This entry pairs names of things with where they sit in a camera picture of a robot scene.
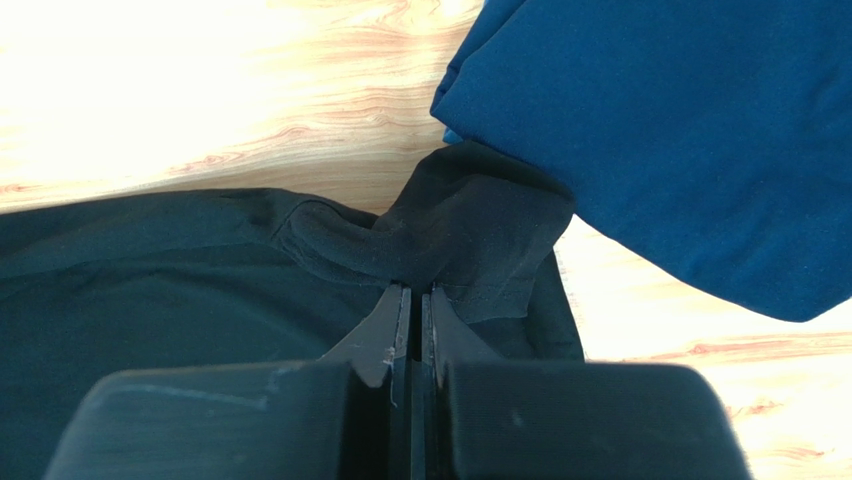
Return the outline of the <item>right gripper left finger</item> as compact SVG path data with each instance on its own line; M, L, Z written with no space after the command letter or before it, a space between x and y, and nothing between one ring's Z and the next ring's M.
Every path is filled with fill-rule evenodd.
M127 370L86 395L49 479L406 479L411 293L388 287L326 354Z

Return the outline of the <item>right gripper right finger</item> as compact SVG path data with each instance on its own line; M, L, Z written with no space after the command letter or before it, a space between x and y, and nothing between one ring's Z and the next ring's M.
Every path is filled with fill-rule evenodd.
M747 479L713 388L672 364L509 360L422 300L428 479Z

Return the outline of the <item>black t shirt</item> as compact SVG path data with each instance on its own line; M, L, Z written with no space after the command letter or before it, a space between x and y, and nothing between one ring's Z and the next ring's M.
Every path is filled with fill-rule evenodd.
M511 359L581 360L553 247L570 191L466 142L382 215L272 188L165 192L1 218L1 475L38 479L85 393L130 369L316 358L385 289L441 288Z

